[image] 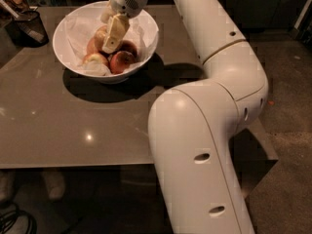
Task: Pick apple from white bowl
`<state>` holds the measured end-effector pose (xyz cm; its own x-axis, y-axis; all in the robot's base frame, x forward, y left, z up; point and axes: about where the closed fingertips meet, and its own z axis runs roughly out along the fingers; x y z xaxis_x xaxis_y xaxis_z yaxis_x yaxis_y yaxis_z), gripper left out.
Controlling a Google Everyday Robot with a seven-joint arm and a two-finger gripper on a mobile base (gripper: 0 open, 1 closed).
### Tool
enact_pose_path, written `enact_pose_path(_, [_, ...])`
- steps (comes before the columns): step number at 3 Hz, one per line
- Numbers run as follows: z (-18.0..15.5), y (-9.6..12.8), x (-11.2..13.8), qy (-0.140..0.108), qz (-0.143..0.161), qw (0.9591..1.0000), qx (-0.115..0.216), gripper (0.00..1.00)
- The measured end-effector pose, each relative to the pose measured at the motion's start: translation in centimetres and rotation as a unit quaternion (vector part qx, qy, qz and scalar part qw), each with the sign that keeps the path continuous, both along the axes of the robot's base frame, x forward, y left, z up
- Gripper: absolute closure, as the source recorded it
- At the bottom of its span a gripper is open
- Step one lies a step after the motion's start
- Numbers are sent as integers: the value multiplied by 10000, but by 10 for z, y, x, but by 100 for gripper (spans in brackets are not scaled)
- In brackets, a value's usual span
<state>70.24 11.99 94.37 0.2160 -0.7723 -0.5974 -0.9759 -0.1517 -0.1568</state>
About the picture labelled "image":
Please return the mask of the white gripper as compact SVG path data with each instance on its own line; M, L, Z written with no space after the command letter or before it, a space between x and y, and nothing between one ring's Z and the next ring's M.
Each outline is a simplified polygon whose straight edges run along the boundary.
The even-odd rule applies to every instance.
M100 21L107 23L102 50L108 54L117 51L129 30L129 18L135 18L148 0L109 0L111 8L105 8Z

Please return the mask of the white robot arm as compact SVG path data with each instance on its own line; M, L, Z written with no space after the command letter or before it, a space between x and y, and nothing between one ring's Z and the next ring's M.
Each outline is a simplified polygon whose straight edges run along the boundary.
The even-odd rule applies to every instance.
M174 0L205 74L166 90L148 118L150 150L175 234L254 234L229 140L260 114L266 74L217 0Z

